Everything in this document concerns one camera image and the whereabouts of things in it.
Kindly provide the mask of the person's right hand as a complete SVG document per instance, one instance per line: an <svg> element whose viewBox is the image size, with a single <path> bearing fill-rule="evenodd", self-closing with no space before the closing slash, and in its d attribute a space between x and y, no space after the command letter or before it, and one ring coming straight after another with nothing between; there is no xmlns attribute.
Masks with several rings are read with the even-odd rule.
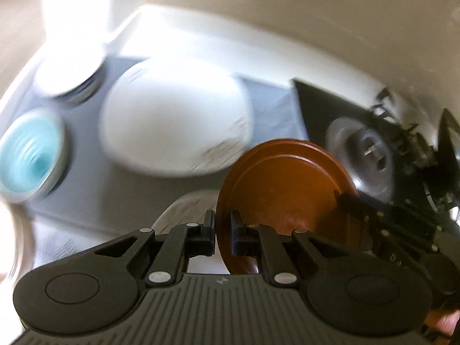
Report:
<svg viewBox="0 0 460 345"><path fill-rule="evenodd" d="M430 311L424 324L428 327L441 332L434 344L449 344L459 320L459 309L439 308Z"/></svg>

